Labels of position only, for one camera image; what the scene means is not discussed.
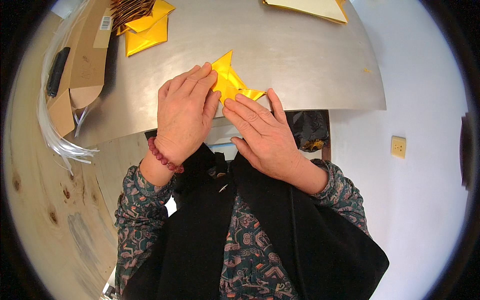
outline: red beaded bracelet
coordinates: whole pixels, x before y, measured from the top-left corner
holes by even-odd
[[[161,154],[160,151],[155,147],[154,141],[155,137],[153,136],[148,139],[148,149],[152,151],[152,154],[157,158],[157,160],[159,160],[162,165],[167,166],[170,171],[174,171],[175,173],[183,173],[185,170],[183,165],[176,166],[175,164],[168,162],[168,159],[164,157],[163,154]]]

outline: sleeve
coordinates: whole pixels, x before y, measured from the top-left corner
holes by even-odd
[[[359,189],[343,176],[342,170],[333,163],[321,159],[313,159],[312,162],[328,173],[328,183],[324,190],[311,195],[314,198],[313,203],[316,206],[331,207],[370,237]]]
[[[123,192],[115,212],[115,226],[118,228],[115,288],[120,294],[151,254],[158,231],[168,218],[165,204],[174,184],[175,176],[167,185],[155,186],[145,180],[137,166],[130,167],[123,179]]]

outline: wood knot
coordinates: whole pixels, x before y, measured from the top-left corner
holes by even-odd
[[[92,194],[92,200],[93,200],[93,203],[98,204],[98,198],[96,197],[95,194]]]
[[[13,188],[19,192],[20,189],[22,188],[22,180],[20,179],[20,176],[18,176],[17,173],[13,174]]]
[[[67,190],[67,188],[63,189],[63,194],[65,195],[65,198],[70,199],[70,192]]]
[[[58,218],[57,218],[57,212],[55,209],[52,209],[48,212],[48,217],[50,218],[50,221],[52,221],[53,224],[58,225]]]

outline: black vest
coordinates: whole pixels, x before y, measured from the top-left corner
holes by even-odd
[[[184,163],[175,198],[182,206],[168,218],[122,299],[218,299],[236,192],[267,233],[301,299],[303,293],[312,300],[370,298],[389,262],[365,233],[331,208],[316,207],[304,192],[260,173],[240,154],[218,179],[188,172],[213,163],[205,145]]]

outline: cardboard box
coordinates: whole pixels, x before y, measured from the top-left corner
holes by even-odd
[[[92,103],[102,91],[112,25],[109,2],[89,1],[65,45],[70,53],[59,90],[47,103],[52,124],[61,136],[75,129],[72,112]]]

